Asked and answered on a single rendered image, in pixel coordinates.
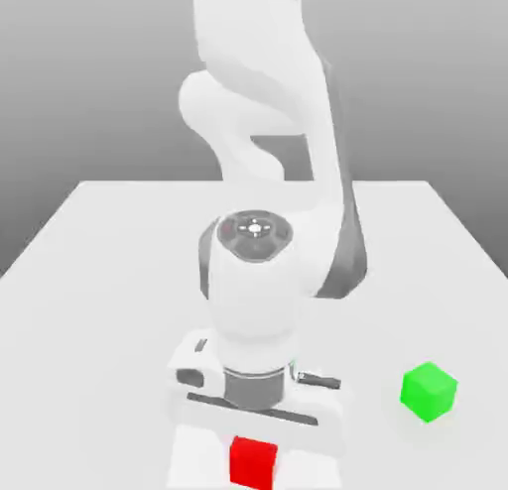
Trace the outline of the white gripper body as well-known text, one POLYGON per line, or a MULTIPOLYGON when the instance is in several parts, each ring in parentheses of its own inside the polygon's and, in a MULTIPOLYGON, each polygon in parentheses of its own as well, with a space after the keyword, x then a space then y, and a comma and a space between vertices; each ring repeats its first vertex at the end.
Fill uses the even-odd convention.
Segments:
POLYGON ((342 399, 340 383, 254 385, 222 394, 168 387, 176 425, 210 430, 226 444, 239 436, 333 456, 344 448, 342 399))

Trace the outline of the small red cube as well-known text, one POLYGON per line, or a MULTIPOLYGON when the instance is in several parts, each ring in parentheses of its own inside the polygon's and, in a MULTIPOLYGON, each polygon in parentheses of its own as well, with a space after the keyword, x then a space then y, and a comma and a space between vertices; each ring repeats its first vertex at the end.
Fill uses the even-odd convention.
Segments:
POLYGON ((236 436, 229 447, 229 479, 232 483, 273 490, 278 445, 236 436))

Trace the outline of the small green cube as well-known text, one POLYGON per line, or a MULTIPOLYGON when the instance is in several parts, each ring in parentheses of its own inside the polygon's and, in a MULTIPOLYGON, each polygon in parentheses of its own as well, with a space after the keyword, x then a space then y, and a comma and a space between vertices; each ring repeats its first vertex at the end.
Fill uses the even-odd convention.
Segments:
POLYGON ((400 402, 424 423, 430 423, 452 409, 457 380, 428 361, 403 376, 400 402))

